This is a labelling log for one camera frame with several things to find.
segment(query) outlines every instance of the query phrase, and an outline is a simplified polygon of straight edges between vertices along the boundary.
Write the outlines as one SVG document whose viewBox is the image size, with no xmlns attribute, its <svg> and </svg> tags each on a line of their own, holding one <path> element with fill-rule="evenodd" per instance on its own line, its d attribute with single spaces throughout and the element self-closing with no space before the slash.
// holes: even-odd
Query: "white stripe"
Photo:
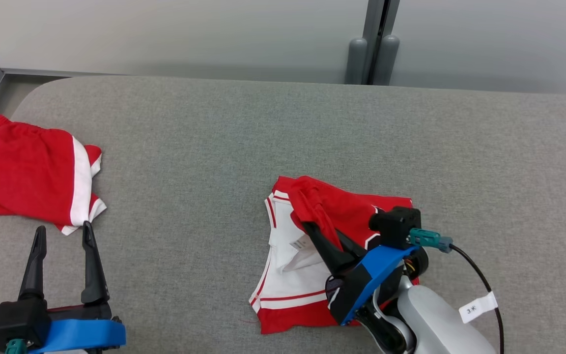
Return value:
<svg viewBox="0 0 566 354">
<path fill-rule="evenodd" d="M 263 300 L 261 299 L 261 307 L 263 309 L 287 309 L 289 307 L 297 307 L 314 302 L 326 300 L 326 294 L 317 294 L 301 298 L 293 298 L 292 300 Z"/>
<path fill-rule="evenodd" d="M 99 172 L 101 163 L 102 163 L 102 154 L 100 154 L 97 160 L 90 166 L 91 177 L 95 177 L 95 175 Z"/>
<path fill-rule="evenodd" d="M 329 304 L 326 305 L 327 309 L 331 309 L 331 304 L 332 304 L 333 300 L 335 300 L 335 297 L 338 296 L 338 293 L 340 293 L 340 288 L 335 289 L 335 294 L 333 294 L 333 296 L 331 297 Z"/>
<path fill-rule="evenodd" d="M 272 215 L 276 218 L 276 214 L 274 213 L 274 201 L 272 200 L 272 193 L 265 199 L 265 208 L 268 210 L 268 219 L 270 219 L 270 229 L 274 228 L 274 220 L 272 220 Z"/>
<path fill-rule="evenodd" d="M 63 235 L 69 236 L 72 233 L 74 233 L 74 231 L 76 231 L 78 228 L 79 227 L 77 227 L 77 226 L 63 226 L 62 230 L 60 230 L 60 231 L 61 231 L 61 233 L 63 233 Z"/>
<path fill-rule="evenodd" d="M 69 217 L 72 226 L 82 226 L 88 220 L 90 206 L 90 163 L 85 147 L 72 135 L 74 144 L 74 197 L 71 201 Z"/>
<path fill-rule="evenodd" d="M 370 240 L 372 240 L 373 238 L 375 238 L 377 236 L 381 236 L 381 234 L 373 234 L 372 236 L 367 238 L 366 241 L 364 241 L 364 249 L 368 249 L 368 242 L 370 242 Z"/>
<path fill-rule="evenodd" d="M 88 221 L 93 222 L 93 219 L 95 219 L 97 215 L 101 214 L 104 210 L 106 210 L 106 204 L 98 198 L 95 203 L 93 203 L 90 213 L 88 213 Z"/>
<path fill-rule="evenodd" d="M 277 202 L 277 203 L 281 203 L 281 204 L 287 204 L 288 206 L 292 205 L 292 202 L 290 202 L 289 200 L 280 199 L 280 198 L 277 198 L 277 197 L 274 197 L 272 199 L 272 201 Z"/>
<path fill-rule="evenodd" d="M 252 302 L 252 300 L 254 300 L 256 298 L 256 301 L 254 302 L 254 304 L 252 304 L 252 308 L 255 310 L 255 312 L 259 311 L 259 309 L 261 308 L 261 305 L 259 304 L 259 294 L 257 293 L 259 291 L 259 289 L 261 289 L 261 284 L 263 284 L 263 281 L 265 280 L 265 275 L 268 271 L 268 267 L 270 266 L 270 256 L 272 255 L 272 249 L 270 249 L 270 251 L 268 252 L 268 260 L 265 262 L 265 268 L 263 269 L 263 273 L 261 274 L 261 279 L 259 279 L 258 284 L 256 285 L 255 291 L 252 292 L 252 295 L 250 296 L 248 303 L 250 304 Z"/>
<path fill-rule="evenodd" d="M 285 192 L 280 191 L 280 190 L 274 191 L 274 197 L 289 199 L 289 195 Z"/>
</svg>

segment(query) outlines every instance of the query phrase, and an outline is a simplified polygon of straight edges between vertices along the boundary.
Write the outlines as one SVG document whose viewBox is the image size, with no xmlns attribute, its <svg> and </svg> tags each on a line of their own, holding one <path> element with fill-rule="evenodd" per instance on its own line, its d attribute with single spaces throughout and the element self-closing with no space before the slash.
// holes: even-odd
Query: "red fabric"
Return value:
<svg viewBox="0 0 566 354">
<path fill-rule="evenodd" d="M 99 199 L 99 197 L 95 194 L 95 193 L 91 193 L 90 194 L 90 204 L 88 205 L 88 219 L 89 221 L 93 221 L 93 217 L 95 217 L 96 215 L 91 214 L 91 211 L 93 209 L 93 206 L 95 205 L 96 202 L 98 202 L 101 200 Z M 60 230 L 61 232 L 64 233 L 63 229 L 65 228 L 65 226 L 67 225 L 63 225 L 63 224 L 54 224 L 54 226 L 56 226 L 56 228 L 58 230 Z"/>
<path fill-rule="evenodd" d="M 375 207 L 389 211 L 396 206 L 412 206 L 409 198 L 350 193 L 307 176 L 299 179 L 279 177 L 272 188 L 273 193 L 277 191 L 287 193 L 294 209 L 290 217 L 299 229 L 303 230 L 301 222 L 316 222 L 325 237 L 340 249 L 341 245 L 335 229 L 365 247 L 366 241 L 375 235 L 375 231 L 368 228 L 368 220 L 377 212 Z M 276 194 L 274 198 L 288 200 Z M 263 284 L 265 279 L 256 296 L 259 296 Z M 417 285 L 418 279 L 415 279 L 413 284 Z M 295 325 L 308 327 L 338 325 L 327 307 L 327 300 L 285 309 L 260 308 L 257 316 L 261 322 L 261 334 L 287 331 Z M 353 321 L 351 325 L 359 325 L 359 323 Z"/>
<path fill-rule="evenodd" d="M 301 222 L 315 222 L 324 237 L 342 249 L 336 229 L 364 247 L 375 234 L 368 228 L 368 220 L 377 212 L 394 207 L 412 207 L 412 200 L 403 197 L 354 194 L 312 177 L 299 177 L 288 193 L 294 207 L 292 220 L 301 230 Z"/>
<path fill-rule="evenodd" d="M 12 122 L 0 115 L 0 215 L 72 225 L 74 176 L 80 175 L 76 174 L 76 144 L 64 130 Z M 101 156 L 97 146 L 86 146 L 85 152 L 90 164 Z M 88 200 L 90 177 L 84 182 L 89 195 L 83 195 L 82 200 Z"/>
<path fill-rule="evenodd" d="M 326 305 L 327 302 L 324 300 L 288 309 L 259 309 L 256 316 L 261 322 L 261 334 L 285 332 L 295 325 L 305 327 L 338 325 Z"/>
</svg>

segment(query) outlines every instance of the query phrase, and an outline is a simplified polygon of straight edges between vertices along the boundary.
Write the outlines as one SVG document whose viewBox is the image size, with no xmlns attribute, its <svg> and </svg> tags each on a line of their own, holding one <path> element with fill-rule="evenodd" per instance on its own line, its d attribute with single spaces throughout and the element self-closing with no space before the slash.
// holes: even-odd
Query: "black cable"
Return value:
<svg viewBox="0 0 566 354">
<path fill-rule="evenodd" d="M 476 272 L 478 273 L 481 282 L 483 282 L 483 286 L 486 287 L 486 291 L 491 292 L 492 289 L 488 284 L 488 280 L 486 280 L 486 277 L 483 275 L 478 265 L 475 262 L 473 262 L 473 260 L 469 257 L 469 255 L 467 255 L 465 251 L 462 251 L 460 247 L 454 246 L 454 244 L 450 244 L 449 248 L 453 249 L 453 251 L 460 253 L 460 255 L 464 257 L 464 259 L 467 260 L 467 262 L 469 262 L 471 267 L 473 267 L 473 269 L 475 269 Z M 499 325 L 499 352 L 500 354 L 504 354 L 504 323 L 503 321 L 501 321 L 501 312 L 499 312 L 499 307 L 495 308 L 495 314 L 497 316 L 497 324 Z"/>
</svg>

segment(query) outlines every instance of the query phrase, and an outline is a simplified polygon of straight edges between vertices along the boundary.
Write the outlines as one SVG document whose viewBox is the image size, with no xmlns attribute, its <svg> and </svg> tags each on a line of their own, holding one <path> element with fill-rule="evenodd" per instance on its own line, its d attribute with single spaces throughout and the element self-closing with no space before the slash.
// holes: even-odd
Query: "teal connector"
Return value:
<svg viewBox="0 0 566 354">
<path fill-rule="evenodd" d="M 453 243 L 453 239 L 440 236 L 434 231 L 414 228 L 410 229 L 407 242 L 416 246 L 438 248 L 444 253 L 449 253 L 451 252 L 449 245 Z"/>
<path fill-rule="evenodd" d="M 28 354 L 24 340 L 11 340 L 6 346 L 6 354 Z"/>
</svg>

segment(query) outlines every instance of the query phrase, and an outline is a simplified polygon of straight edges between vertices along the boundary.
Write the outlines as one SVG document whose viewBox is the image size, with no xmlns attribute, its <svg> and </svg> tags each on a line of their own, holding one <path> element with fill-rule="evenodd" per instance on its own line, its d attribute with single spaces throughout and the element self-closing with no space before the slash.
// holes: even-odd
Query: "wire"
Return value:
<svg viewBox="0 0 566 354">
<path fill-rule="evenodd" d="M 486 277 L 483 275 L 478 265 L 475 262 L 473 262 L 473 260 L 469 257 L 469 255 L 467 255 L 465 251 L 462 251 L 460 247 L 454 246 L 454 244 L 450 244 L 449 248 L 453 249 L 453 251 L 460 253 L 460 255 L 464 257 L 464 259 L 467 260 L 467 262 L 469 262 L 471 267 L 473 267 L 476 273 L 478 273 L 481 282 L 483 282 L 483 286 L 486 287 L 486 291 L 491 292 L 492 289 L 490 288 L 490 284 L 488 284 L 488 280 L 486 280 Z M 495 308 L 495 314 L 497 316 L 497 324 L 499 325 L 499 352 L 500 354 L 504 354 L 504 323 L 503 321 L 501 321 L 501 312 L 499 312 L 499 307 Z"/>
<path fill-rule="evenodd" d="M 405 262 L 405 265 L 410 267 L 412 269 L 412 271 L 416 271 L 416 269 L 414 269 L 414 266 L 411 263 Z"/>
<path fill-rule="evenodd" d="M 406 352 L 407 353 L 411 352 L 414 346 L 413 343 L 415 341 L 411 329 L 405 323 L 403 323 L 402 320 L 394 316 L 387 316 L 386 314 L 384 314 L 384 311 L 381 310 L 379 304 L 377 303 L 377 299 L 379 298 L 379 291 L 380 291 L 380 287 L 375 289 L 375 291 L 372 293 L 372 306 L 375 308 L 375 313 L 379 314 L 379 316 L 381 316 L 381 318 L 383 318 L 384 321 L 393 325 L 396 331 L 399 332 L 399 334 L 403 337 L 403 341 L 405 341 L 405 345 L 407 349 Z M 366 327 L 366 329 L 368 330 L 368 332 L 372 334 L 374 338 L 375 334 L 373 334 L 373 332 L 371 332 L 370 329 L 368 329 L 368 327 Z M 379 345 L 377 338 L 375 338 L 375 343 L 377 343 L 377 346 L 382 350 L 382 352 L 384 352 L 384 348 Z"/>
</svg>

